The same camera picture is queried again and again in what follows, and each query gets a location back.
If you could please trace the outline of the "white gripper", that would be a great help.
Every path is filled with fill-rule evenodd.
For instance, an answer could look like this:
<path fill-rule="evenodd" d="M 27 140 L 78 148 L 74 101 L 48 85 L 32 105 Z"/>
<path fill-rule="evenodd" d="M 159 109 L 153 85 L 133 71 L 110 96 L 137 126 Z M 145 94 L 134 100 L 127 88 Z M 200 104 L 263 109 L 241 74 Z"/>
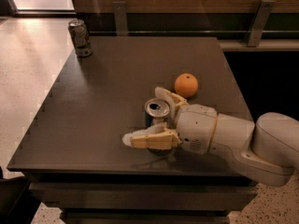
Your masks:
<path fill-rule="evenodd" d="M 207 153 L 216 127 L 217 111 L 208 106 L 188 105 L 184 97 L 163 87 L 155 88 L 155 96 L 169 104 L 171 119 L 178 114 L 176 130 L 169 129 L 166 122 L 161 122 L 125 134 L 122 142 L 132 148 L 158 150 L 170 150 L 182 142 L 181 146 L 185 150 L 201 155 Z"/>

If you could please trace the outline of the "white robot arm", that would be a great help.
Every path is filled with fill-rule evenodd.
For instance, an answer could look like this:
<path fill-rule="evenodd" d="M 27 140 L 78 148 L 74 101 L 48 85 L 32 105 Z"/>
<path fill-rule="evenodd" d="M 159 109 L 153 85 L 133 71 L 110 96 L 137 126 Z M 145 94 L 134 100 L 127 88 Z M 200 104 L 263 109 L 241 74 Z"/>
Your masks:
<path fill-rule="evenodd" d="M 191 105 L 162 87 L 145 109 L 153 122 L 126 134 L 122 142 L 128 147 L 209 153 L 233 171 L 274 187 L 285 185 L 299 169 L 299 121 L 286 115 L 268 112 L 253 122 Z"/>

